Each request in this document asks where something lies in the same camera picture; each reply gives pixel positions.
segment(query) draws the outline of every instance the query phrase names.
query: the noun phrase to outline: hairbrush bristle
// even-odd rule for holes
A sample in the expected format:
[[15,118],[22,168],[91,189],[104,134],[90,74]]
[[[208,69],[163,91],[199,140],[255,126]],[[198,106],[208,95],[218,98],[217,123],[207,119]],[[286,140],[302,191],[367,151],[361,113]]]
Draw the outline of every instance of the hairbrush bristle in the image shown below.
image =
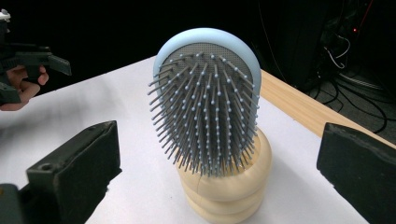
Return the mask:
[[201,175],[243,169],[254,153],[258,93],[238,55],[222,46],[191,44],[169,55],[149,86],[149,104],[168,159]]

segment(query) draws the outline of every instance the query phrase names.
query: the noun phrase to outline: wooden base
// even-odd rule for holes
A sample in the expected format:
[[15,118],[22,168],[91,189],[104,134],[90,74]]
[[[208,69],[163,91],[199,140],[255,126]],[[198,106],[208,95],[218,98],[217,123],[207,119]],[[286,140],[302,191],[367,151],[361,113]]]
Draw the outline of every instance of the wooden base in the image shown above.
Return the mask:
[[259,129],[250,165],[240,173],[215,177],[177,170],[191,208],[210,223],[239,223],[253,215],[262,203],[272,151]]

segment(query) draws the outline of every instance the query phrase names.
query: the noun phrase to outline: table surface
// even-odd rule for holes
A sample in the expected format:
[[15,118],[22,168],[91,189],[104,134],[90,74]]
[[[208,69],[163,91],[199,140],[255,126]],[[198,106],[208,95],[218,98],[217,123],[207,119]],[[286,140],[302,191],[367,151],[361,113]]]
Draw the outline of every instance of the table surface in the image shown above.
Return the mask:
[[[188,205],[176,167],[157,140],[149,112],[155,96],[147,95],[154,60],[39,95],[20,111],[0,112],[0,183],[22,188],[31,165],[85,128],[116,120],[122,173],[87,223],[206,223]],[[367,223],[316,168],[322,119],[304,123],[307,118],[293,114],[301,109],[294,106],[314,102],[262,76],[257,122],[270,142],[273,166],[259,210],[244,223]],[[321,104],[314,106],[320,110]]]

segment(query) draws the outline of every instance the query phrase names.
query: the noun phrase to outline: hairbrush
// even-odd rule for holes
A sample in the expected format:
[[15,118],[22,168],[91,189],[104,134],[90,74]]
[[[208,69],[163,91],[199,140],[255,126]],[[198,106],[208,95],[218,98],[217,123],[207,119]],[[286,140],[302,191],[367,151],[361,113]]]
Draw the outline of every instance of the hairbrush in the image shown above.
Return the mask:
[[149,103],[168,160],[185,171],[225,176],[249,164],[261,87],[257,58],[241,39],[214,28],[170,38],[156,56]]

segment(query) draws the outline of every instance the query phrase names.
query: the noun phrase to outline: white tabletop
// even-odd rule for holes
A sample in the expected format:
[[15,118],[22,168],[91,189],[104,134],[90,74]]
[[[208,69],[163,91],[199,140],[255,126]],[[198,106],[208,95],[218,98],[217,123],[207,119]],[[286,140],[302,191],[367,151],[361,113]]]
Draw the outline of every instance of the white tabletop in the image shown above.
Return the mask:
[[[39,95],[20,111],[0,112],[0,183],[22,188],[31,165],[85,128],[116,120],[122,173],[87,223],[206,223],[188,205],[152,124],[155,94],[147,93],[154,60]],[[273,167],[262,205],[244,223],[367,223],[316,168],[321,139],[265,99],[259,104],[258,128],[272,147]]]

